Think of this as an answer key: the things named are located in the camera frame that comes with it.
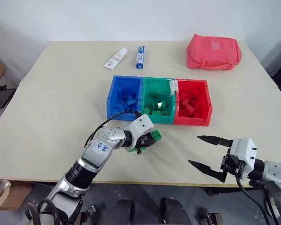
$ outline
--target white tabletop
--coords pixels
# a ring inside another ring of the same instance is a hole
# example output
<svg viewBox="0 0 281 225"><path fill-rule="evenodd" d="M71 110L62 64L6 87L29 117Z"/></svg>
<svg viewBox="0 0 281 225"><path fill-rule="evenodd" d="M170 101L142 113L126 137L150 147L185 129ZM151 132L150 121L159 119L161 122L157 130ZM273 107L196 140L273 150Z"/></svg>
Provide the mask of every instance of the white tabletop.
<svg viewBox="0 0 281 225"><path fill-rule="evenodd" d="M139 45L148 50L144 70L133 67ZM122 46L128 55L114 71L104 68ZM209 127L155 124L161 141L140 155L115 150L96 182L224 186L187 162L219 170L227 152L198 135L252 137L259 159L281 162L281 93L245 42L242 62L232 71L187 69L186 47L187 42L50 42L0 119L0 178L59 180L106 120L113 75L206 79L214 109ZM228 176L225 185L234 184Z"/></svg>

